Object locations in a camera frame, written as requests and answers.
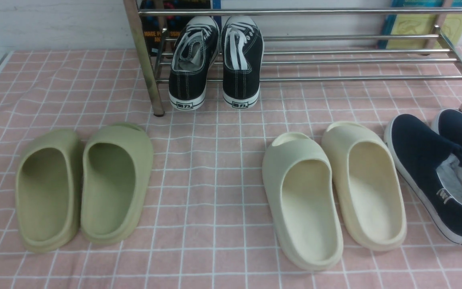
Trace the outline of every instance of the cream slide sandal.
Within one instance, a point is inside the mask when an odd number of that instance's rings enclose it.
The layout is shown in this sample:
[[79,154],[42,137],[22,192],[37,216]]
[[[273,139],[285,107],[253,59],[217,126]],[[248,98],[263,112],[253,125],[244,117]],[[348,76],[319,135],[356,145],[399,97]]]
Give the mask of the cream slide sandal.
[[73,130],[37,137],[21,153],[15,211],[24,247],[58,249],[79,229],[83,144]]
[[322,148],[301,133],[285,133],[266,150],[263,183],[284,254],[308,271],[334,266],[343,237]]
[[152,170],[152,143],[136,124],[101,128],[83,153],[81,227],[97,244],[127,238],[138,225]]
[[358,123],[339,121],[327,128],[322,148],[352,238],[377,251],[402,245],[404,202],[392,156],[379,136]]

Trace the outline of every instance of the shoe label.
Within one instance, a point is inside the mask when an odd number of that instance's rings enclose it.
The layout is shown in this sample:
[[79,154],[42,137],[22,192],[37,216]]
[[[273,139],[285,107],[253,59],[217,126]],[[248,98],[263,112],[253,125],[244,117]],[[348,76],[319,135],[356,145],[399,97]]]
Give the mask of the shoe label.
[[239,104],[238,102],[233,101],[233,108],[249,108],[249,104]]
[[194,108],[194,103],[191,102],[190,104],[181,104],[179,102],[176,102],[176,106],[180,109],[180,110],[191,110],[192,108]]
[[450,193],[446,189],[441,189],[436,193],[443,200],[443,204],[446,205],[447,202],[452,198]]

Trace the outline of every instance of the floor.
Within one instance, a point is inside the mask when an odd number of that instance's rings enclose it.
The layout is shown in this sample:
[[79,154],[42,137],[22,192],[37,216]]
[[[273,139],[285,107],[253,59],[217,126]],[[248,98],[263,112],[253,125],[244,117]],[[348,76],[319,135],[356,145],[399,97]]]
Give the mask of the floor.
[[[265,67],[265,75],[452,73],[449,65]],[[221,73],[218,69],[211,73]],[[164,100],[167,86],[160,86]],[[285,83],[262,86],[261,101],[237,112],[208,87],[196,112],[157,118],[135,51],[17,51],[0,73],[0,287],[106,288],[462,288],[462,247],[436,231],[401,181],[408,231],[401,248],[372,252],[350,238],[334,268],[297,269],[280,250],[261,179],[266,146],[286,131],[320,141],[333,121],[383,133],[401,113],[430,121],[458,108],[460,82]],[[127,240],[95,246],[81,234],[57,251],[22,247],[14,210],[18,154],[52,128],[88,139],[101,126],[131,121],[154,145],[138,228]]]

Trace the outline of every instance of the yellow book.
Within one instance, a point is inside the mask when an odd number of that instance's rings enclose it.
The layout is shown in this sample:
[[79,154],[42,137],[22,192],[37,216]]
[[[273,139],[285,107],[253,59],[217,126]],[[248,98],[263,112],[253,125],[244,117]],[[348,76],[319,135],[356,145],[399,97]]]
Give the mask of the yellow book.
[[[431,34],[435,18],[435,15],[428,14],[398,15],[393,24],[392,34]],[[442,32],[453,44],[457,44],[462,35],[462,14],[447,15],[442,26]],[[390,40],[386,48],[418,49],[423,48],[425,42],[425,40]],[[436,42],[435,48],[441,48],[438,42]]]
[[[443,0],[392,0],[392,7],[441,7]],[[462,0],[454,0],[452,7],[462,7]],[[431,34],[434,21],[437,15],[434,14],[400,14],[387,15],[383,25],[383,35],[421,35]],[[457,44],[462,35],[462,14],[447,15],[442,25],[443,33]],[[378,47],[388,49],[418,49],[425,46],[425,40],[381,40]]]

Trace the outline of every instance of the shoe rack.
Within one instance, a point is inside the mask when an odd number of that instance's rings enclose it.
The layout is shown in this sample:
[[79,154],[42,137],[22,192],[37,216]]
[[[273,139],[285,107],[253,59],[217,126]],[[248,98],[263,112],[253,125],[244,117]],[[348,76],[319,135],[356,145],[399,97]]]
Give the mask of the shoe rack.
[[[157,1],[156,7],[163,7],[162,0]],[[319,82],[319,81],[386,81],[386,80],[462,80],[462,56],[457,52],[447,35],[441,30],[441,26],[447,14],[462,14],[462,8],[451,8],[453,0],[444,0],[442,7],[437,8],[336,8],[336,9],[192,9],[172,10],[154,9],[141,10],[136,0],[123,0],[126,14],[130,23],[132,36],[142,67],[142,73],[151,99],[154,115],[161,117],[165,114],[163,109],[158,84],[168,83],[168,77],[161,77],[161,67],[170,66],[169,57],[172,52],[166,51],[167,42],[176,41],[168,36],[165,25],[166,16],[266,16],[266,15],[345,15],[345,14],[435,14],[437,15],[432,34],[429,35],[315,35],[315,36],[282,36],[264,37],[266,42],[284,41],[333,41],[333,40],[427,40],[422,49],[343,49],[343,50],[292,50],[292,51],[266,51],[265,55],[379,55],[376,58],[347,58],[347,59],[312,59],[293,61],[264,61],[263,65],[338,65],[338,64],[418,64],[418,63],[453,63],[460,74],[458,75],[351,75],[332,77],[262,77],[262,82]],[[148,53],[147,44],[143,37],[141,17],[157,16],[162,29],[162,38],[159,46],[159,55],[153,63]],[[438,42],[442,48],[434,48]],[[404,55],[402,57],[388,57],[391,55]],[[208,79],[209,82],[221,81],[221,79]]]

